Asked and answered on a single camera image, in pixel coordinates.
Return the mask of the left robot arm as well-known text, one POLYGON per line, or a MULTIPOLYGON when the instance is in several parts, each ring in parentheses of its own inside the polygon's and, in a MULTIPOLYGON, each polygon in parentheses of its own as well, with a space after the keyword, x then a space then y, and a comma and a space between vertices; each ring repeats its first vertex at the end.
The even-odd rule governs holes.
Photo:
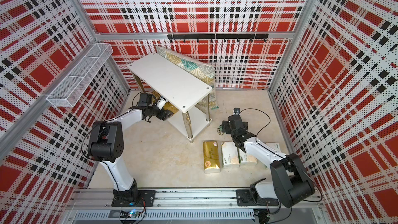
POLYGON ((153 206, 154 190, 139 190, 136 179, 128 171, 122 153, 125 129, 151 117, 167 120, 173 112, 165 110, 167 100, 151 93, 140 93, 140 99, 125 113, 93 124, 88 144, 88 158, 102 164, 113 181, 113 207, 153 206))

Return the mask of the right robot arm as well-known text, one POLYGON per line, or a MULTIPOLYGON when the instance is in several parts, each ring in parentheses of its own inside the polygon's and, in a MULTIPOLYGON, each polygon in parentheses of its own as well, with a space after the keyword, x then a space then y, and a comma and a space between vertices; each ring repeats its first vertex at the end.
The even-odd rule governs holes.
POLYGON ((300 157, 285 154, 266 145, 248 131, 248 123, 239 114, 231 115, 221 124, 221 132, 230 135, 235 147, 263 163, 271 173, 271 182, 264 179, 250 185, 249 202, 265 205, 276 199, 278 204, 290 208, 315 193, 315 183, 308 176, 300 157))

